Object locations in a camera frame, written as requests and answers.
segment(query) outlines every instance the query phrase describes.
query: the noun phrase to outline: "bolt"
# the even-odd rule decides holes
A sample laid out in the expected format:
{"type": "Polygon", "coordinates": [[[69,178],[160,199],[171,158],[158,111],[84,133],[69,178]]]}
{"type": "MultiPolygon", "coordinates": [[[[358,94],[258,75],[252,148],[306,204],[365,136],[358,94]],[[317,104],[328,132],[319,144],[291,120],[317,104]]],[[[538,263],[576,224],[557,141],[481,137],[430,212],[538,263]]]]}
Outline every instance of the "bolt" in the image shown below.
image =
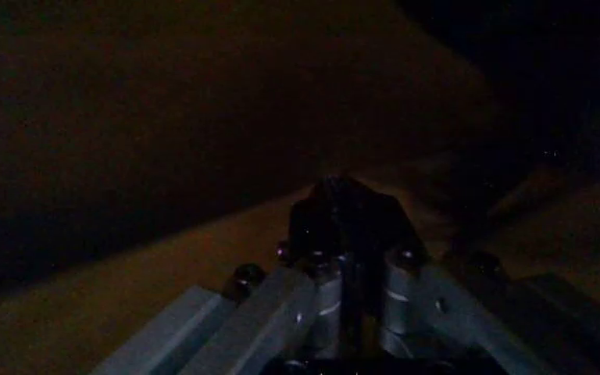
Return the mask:
{"type": "Polygon", "coordinates": [[[291,250],[288,247],[288,241],[279,241],[277,244],[277,260],[282,263],[288,263],[291,260],[291,250]]]}
{"type": "Polygon", "coordinates": [[[247,263],[235,269],[233,276],[238,284],[255,287],[263,282],[266,273],[257,264],[247,263]]]}
{"type": "Polygon", "coordinates": [[[437,298],[437,301],[434,302],[434,307],[438,312],[442,314],[448,313],[448,306],[446,305],[446,300],[443,298],[437,298]]]}

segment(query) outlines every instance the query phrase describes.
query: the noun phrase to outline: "brown floor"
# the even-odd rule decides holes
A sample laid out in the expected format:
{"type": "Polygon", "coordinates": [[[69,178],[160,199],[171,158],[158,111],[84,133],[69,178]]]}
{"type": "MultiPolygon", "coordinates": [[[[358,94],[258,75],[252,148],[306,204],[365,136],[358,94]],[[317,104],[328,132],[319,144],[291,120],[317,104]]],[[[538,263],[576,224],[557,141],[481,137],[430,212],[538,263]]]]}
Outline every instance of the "brown floor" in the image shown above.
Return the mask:
{"type": "MultiPolygon", "coordinates": [[[[322,173],[506,131],[483,77],[391,5],[180,3],[0,17],[0,219],[91,213],[31,254],[93,252],[78,224],[96,213],[191,217],[0,295],[0,373],[87,372],[191,285],[218,289],[240,263],[269,269],[298,189],[322,173]]],[[[393,170],[370,182],[418,217],[393,170]]],[[[600,301],[600,184],[484,247],[515,275],[554,270],[600,301]]]]}

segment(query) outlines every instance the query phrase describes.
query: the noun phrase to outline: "metal bar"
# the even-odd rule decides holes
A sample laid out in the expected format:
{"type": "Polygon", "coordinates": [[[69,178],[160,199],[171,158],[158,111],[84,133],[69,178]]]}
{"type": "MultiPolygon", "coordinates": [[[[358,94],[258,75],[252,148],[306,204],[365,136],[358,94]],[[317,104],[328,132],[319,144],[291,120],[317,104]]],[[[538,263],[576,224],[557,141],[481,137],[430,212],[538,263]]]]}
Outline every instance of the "metal bar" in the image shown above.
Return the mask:
{"type": "MultiPolygon", "coordinates": [[[[388,267],[393,277],[388,279],[387,291],[406,297],[410,313],[421,316],[439,336],[464,348],[485,349],[510,373],[599,373],[542,316],[527,314],[530,306],[482,275],[457,278],[434,264],[411,274],[390,258],[388,267]]],[[[408,320],[389,323],[393,324],[388,329],[398,333],[412,334],[415,326],[408,320]]]]}
{"type": "Polygon", "coordinates": [[[235,303],[221,295],[192,287],[91,374],[175,374],[234,309],[235,303]]]}
{"type": "Polygon", "coordinates": [[[259,373],[282,351],[302,344],[316,315],[315,294],[305,274],[275,270],[180,374],[259,373]]]}

